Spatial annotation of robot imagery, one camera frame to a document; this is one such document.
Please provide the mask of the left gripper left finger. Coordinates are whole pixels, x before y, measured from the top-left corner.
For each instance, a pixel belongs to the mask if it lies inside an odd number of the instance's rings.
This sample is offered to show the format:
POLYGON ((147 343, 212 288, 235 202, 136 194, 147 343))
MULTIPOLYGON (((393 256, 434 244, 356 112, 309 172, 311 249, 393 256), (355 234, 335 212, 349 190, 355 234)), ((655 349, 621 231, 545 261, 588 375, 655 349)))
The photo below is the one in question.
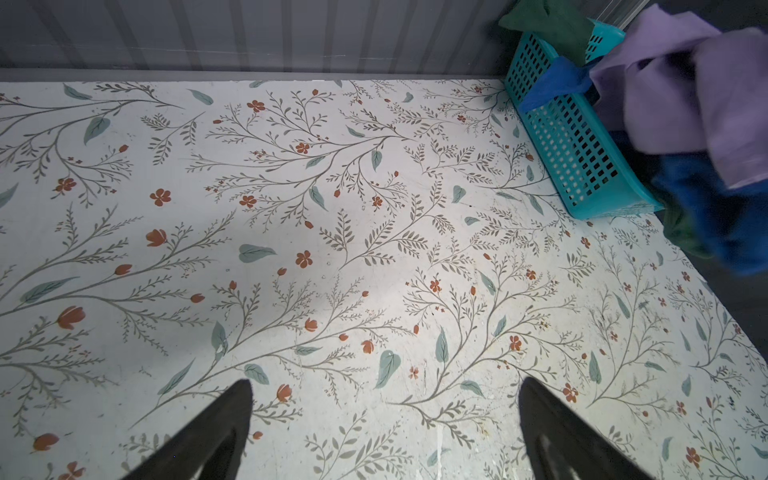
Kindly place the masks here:
POLYGON ((248 438, 252 406, 250 382, 234 382, 126 477, 234 479, 248 438))

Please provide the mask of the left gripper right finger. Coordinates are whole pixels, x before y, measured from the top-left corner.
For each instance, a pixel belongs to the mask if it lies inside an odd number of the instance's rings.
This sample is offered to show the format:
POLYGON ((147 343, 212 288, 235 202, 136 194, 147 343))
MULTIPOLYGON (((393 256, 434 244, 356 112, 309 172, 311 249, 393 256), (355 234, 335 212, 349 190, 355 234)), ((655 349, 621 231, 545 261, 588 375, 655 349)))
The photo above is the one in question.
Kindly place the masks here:
POLYGON ((536 479, 648 479, 546 386, 526 378, 519 390, 521 430, 536 479))

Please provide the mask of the purple t-shirt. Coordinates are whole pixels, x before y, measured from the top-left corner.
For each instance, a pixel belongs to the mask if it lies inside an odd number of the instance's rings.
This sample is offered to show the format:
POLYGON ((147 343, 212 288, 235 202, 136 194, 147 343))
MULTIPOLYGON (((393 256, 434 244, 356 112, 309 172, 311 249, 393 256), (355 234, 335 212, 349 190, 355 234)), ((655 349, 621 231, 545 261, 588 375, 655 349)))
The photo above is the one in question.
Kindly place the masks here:
POLYGON ((705 152, 729 189, 767 178, 767 33, 642 11, 590 71, 605 128, 644 154, 705 152))

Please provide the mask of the floral table mat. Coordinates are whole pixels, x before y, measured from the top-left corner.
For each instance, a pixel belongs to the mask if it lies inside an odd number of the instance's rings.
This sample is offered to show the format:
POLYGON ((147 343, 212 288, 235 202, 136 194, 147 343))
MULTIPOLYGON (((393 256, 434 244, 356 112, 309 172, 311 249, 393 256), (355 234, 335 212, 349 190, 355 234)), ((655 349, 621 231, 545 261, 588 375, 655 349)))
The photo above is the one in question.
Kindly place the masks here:
POLYGON ((120 478, 242 379, 243 479, 526 478, 526 377, 657 478, 767 475, 758 350, 499 81, 2 85, 3 478, 120 478))

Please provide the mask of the blue t-shirt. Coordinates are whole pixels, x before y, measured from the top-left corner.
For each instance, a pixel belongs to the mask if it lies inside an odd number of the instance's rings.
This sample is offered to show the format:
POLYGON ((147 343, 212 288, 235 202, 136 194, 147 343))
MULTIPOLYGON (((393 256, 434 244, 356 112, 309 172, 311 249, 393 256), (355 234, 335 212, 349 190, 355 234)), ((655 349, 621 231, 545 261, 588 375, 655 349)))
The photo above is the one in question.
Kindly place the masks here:
POLYGON ((624 130, 612 138, 635 162, 637 178, 667 203, 670 241, 689 252, 699 249, 703 257, 713 256, 739 275, 767 270, 766 181, 730 190, 704 152, 650 154, 640 151, 624 130))

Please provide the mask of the teal plastic basket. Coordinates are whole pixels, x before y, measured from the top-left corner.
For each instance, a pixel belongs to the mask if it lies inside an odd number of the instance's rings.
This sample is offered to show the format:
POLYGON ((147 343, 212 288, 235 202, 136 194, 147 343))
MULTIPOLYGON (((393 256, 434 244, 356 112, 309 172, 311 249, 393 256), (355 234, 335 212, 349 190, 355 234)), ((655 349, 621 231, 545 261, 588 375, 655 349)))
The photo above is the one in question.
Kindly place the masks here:
POLYGON ((550 100, 527 113, 520 106, 558 53, 533 32, 522 35, 505 89, 568 213, 591 220, 663 209, 629 166, 582 94, 550 100))

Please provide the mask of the dark green t-shirt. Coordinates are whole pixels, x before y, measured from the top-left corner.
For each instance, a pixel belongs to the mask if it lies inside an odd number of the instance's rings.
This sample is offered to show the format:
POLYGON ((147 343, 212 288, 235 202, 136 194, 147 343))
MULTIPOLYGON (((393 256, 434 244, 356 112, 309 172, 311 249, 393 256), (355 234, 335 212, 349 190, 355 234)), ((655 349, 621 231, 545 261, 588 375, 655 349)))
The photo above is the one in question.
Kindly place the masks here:
POLYGON ((578 67, 587 63, 586 52, 595 27, 571 1, 562 0, 518 1, 498 25, 538 35, 578 67))

